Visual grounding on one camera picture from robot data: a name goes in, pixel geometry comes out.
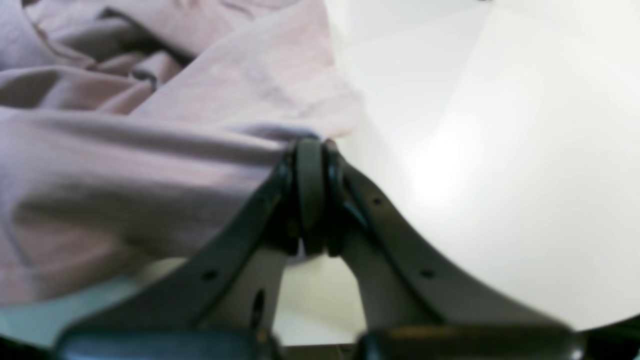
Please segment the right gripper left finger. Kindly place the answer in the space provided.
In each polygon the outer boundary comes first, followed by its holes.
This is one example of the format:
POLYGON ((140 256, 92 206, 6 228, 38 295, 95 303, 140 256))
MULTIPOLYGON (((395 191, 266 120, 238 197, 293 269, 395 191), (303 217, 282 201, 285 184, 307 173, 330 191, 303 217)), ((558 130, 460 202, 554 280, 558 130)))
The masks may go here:
POLYGON ((325 204, 323 144, 299 139, 230 224, 139 294, 69 326, 57 360, 281 360, 272 335, 288 257, 325 204))

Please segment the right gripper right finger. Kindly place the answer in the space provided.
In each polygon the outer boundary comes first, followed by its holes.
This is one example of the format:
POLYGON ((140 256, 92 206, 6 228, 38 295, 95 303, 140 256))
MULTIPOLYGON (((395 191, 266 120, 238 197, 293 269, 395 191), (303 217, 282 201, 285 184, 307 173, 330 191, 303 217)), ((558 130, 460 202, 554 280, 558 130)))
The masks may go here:
POLYGON ((511 299, 455 265, 351 166, 322 146, 326 249, 352 271, 365 314, 355 360, 580 360, 562 321, 511 299))

